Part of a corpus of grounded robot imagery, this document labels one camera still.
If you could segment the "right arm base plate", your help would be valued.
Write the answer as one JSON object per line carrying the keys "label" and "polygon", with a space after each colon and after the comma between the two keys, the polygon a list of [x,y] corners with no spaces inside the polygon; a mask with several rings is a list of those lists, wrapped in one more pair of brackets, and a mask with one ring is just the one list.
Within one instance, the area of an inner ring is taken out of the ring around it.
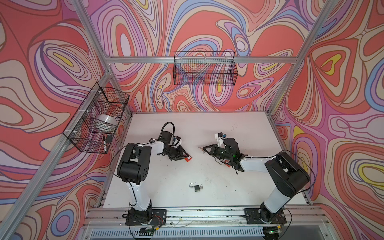
{"label": "right arm base plate", "polygon": [[244,213],[240,217],[246,219],[249,225],[285,225],[287,223],[283,209],[276,213],[271,213],[265,208],[245,208]]}

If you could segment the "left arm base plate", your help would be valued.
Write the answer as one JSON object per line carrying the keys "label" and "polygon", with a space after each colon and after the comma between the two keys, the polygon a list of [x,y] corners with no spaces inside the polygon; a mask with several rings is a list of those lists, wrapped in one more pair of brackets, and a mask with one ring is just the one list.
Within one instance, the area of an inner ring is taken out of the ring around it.
{"label": "left arm base plate", "polygon": [[127,226],[152,226],[159,227],[166,224],[167,210],[154,209],[147,211],[129,210],[123,214],[122,218],[126,220]]}

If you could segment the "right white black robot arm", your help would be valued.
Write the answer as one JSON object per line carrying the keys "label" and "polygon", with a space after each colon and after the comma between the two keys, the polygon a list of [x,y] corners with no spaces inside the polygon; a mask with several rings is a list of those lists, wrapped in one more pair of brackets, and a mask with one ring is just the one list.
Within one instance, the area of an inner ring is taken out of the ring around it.
{"label": "right white black robot arm", "polygon": [[213,144],[201,149],[237,173],[265,172],[271,176],[276,187],[258,210],[264,223],[271,223],[286,203],[310,182],[309,174],[284,151],[271,157],[252,157],[240,151],[234,138],[219,139],[218,142],[220,146]]}

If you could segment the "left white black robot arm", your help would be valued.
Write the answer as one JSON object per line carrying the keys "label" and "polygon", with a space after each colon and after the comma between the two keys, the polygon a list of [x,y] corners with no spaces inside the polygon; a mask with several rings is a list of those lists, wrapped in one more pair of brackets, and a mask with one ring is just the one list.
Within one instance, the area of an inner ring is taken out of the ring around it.
{"label": "left white black robot arm", "polygon": [[192,157],[181,146],[182,139],[175,135],[175,124],[166,122],[156,139],[147,143],[128,143],[123,147],[123,155],[116,168],[115,175],[128,185],[134,198],[131,205],[133,216],[149,221],[153,217],[152,201],[141,187],[147,178],[152,156],[166,156],[170,161],[185,160]]}

